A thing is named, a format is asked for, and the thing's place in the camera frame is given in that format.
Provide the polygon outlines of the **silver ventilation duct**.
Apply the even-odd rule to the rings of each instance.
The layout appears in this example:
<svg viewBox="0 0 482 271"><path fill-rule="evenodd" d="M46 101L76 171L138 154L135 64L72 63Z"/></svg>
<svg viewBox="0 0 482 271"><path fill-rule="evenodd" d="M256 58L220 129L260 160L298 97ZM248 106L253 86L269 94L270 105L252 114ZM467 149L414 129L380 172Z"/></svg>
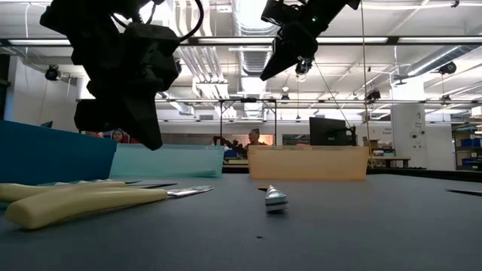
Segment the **silver ventilation duct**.
<svg viewBox="0 0 482 271"><path fill-rule="evenodd" d="M274 36L279 27L261 19L268 0L231 0L236 36ZM244 97L262 99L267 82L259 77L272 55L268 46L241 46L238 53L240 87Z"/></svg>
<svg viewBox="0 0 482 271"><path fill-rule="evenodd" d="M417 77L443 66L452 60L467 54L471 49L466 49L463 45L445 46L436 50L434 53L424 57L418 62L407 68L406 74L409 77Z"/></svg>

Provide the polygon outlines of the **white column with signs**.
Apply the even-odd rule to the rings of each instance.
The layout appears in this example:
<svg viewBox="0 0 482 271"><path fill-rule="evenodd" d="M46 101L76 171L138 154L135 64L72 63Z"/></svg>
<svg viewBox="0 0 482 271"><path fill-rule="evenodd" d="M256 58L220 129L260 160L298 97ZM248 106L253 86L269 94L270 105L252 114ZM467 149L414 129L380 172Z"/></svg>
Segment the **white column with signs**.
<svg viewBox="0 0 482 271"><path fill-rule="evenodd" d="M398 157L409 157L409 167L426 168L426 100L424 83L414 78L392 86L392 144Z"/></svg>

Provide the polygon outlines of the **dark blue plastic bin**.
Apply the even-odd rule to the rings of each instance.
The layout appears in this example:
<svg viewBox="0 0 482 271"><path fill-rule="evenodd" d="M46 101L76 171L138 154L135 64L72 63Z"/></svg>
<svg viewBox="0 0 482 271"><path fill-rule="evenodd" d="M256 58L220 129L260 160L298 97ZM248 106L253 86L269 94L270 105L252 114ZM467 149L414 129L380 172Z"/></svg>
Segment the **dark blue plastic bin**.
<svg viewBox="0 0 482 271"><path fill-rule="evenodd" d="M116 148L110 139L0 120L0 183L106 179Z"/></svg>

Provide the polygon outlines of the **storage shelf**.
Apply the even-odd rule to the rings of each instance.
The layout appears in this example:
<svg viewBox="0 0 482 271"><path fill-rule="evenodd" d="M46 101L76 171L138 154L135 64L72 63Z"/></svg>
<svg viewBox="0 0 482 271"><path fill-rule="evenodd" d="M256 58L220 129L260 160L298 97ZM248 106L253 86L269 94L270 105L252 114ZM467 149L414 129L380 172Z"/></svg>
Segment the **storage shelf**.
<svg viewBox="0 0 482 271"><path fill-rule="evenodd" d="M455 126L453 143L456 169L482 172L482 124Z"/></svg>

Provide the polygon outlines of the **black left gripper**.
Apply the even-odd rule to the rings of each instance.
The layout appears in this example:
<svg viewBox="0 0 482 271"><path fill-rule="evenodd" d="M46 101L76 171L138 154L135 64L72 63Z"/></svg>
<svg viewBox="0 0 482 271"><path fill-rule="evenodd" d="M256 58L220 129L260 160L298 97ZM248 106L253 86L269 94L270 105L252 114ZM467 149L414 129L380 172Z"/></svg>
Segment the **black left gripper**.
<svg viewBox="0 0 482 271"><path fill-rule="evenodd" d="M124 56L74 56L90 80L87 90L94 99L113 100L120 97L154 98L158 92L132 84L124 68ZM148 149L155 151L163 146L160 127L155 110L128 111L124 117L123 129Z"/></svg>

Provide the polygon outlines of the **teal translucent plastic bin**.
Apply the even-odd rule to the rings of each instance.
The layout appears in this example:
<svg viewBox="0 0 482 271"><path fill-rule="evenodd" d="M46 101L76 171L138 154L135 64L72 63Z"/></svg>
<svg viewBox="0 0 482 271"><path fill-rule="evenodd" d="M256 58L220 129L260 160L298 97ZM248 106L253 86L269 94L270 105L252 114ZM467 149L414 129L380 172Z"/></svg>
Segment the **teal translucent plastic bin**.
<svg viewBox="0 0 482 271"><path fill-rule="evenodd" d="M111 177L219 178L224 147L163 145L152 151L144 145L118 145Z"/></svg>

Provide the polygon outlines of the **black overhead rail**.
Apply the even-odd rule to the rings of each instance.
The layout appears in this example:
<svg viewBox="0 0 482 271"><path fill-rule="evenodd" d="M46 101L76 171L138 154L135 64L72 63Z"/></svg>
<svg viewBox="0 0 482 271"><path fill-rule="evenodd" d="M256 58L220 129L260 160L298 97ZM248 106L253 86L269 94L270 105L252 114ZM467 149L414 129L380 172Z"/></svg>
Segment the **black overhead rail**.
<svg viewBox="0 0 482 271"><path fill-rule="evenodd" d="M270 46L274 37L196 37L183 41L181 46ZM482 35L463 36L321 36L319 46L370 45L482 45ZM64 38L3 38L0 47L70 47Z"/></svg>

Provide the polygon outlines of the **person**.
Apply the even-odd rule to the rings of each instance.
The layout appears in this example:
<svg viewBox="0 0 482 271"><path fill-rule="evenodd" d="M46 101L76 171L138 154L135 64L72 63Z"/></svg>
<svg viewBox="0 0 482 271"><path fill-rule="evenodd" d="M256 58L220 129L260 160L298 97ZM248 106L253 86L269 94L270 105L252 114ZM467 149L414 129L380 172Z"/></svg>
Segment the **person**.
<svg viewBox="0 0 482 271"><path fill-rule="evenodd" d="M249 143L246 145L248 149L252 145L266 145L266 143L260 141L260 131L259 129L252 129L249 134Z"/></svg>
<svg viewBox="0 0 482 271"><path fill-rule="evenodd" d="M116 129L111 133L111 138L118 144L129 144L130 137L122 130Z"/></svg>

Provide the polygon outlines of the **orange translucent plastic bin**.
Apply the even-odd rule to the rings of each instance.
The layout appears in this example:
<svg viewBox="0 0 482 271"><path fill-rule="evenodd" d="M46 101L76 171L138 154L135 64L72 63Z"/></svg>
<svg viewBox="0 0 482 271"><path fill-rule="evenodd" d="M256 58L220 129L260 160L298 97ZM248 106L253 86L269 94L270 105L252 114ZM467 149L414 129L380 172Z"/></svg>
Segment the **orange translucent plastic bin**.
<svg viewBox="0 0 482 271"><path fill-rule="evenodd" d="M252 146L250 177L256 180L363 181L369 160L367 147Z"/></svg>

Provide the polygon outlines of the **black workstation frame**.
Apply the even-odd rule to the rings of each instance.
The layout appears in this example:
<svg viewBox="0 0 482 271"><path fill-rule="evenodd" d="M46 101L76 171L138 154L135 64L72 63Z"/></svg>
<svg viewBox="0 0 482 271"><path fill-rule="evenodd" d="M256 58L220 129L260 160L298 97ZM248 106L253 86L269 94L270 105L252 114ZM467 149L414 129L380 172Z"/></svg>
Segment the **black workstation frame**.
<svg viewBox="0 0 482 271"><path fill-rule="evenodd" d="M158 100L154 98L143 98L143 97L120 97L119 99L113 100L102 100L102 99L85 99L81 100L77 104L74 120L75 125L80 131L91 131L91 132L106 132L112 129L121 128L123 129L124 117L127 115L128 111L134 110L150 110L156 109L156 104L163 100ZM337 100L335 98L331 99L256 99L256 98L241 98L241 99L178 99L178 102L185 102L188 104L210 104L212 106L217 105L220 108L220 112L224 112L224 105L232 106L234 103L242 104L269 104L273 105L273 113L276 114L279 104L323 104L323 105L333 105L338 111L342 111L342 105L359 105L368 107L369 105L392 105L395 100L382 99L377 100L371 104L368 104L365 100L355 100L355 99L341 99ZM426 99L423 101L425 105L479 105L482 106L482 99L473 100L451 100L451 99L441 99L441 100L430 100Z"/></svg>

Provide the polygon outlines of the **wooden desk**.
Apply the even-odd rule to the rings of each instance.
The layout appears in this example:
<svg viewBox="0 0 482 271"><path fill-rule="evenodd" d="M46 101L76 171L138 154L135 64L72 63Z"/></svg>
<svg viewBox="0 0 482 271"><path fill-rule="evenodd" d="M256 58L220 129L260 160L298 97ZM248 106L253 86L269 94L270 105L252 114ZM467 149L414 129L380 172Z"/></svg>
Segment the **wooden desk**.
<svg viewBox="0 0 482 271"><path fill-rule="evenodd" d="M369 160L375 165L384 165L386 168L398 167L398 162L401 163L401 168L408 168L410 157L370 157Z"/></svg>

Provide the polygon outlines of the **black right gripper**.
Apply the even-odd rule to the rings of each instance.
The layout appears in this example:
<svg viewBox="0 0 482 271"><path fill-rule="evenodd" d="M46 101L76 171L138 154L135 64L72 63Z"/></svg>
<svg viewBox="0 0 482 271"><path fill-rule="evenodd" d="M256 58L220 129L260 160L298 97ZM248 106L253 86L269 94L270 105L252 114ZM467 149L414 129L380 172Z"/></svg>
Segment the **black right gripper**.
<svg viewBox="0 0 482 271"><path fill-rule="evenodd" d="M279 31L273 41L273 55L260 75L262 81L274 77L297 63L297 59L313 58L316 38L332 21L330 7L284 7L283 15L273 19Z"/></svg>

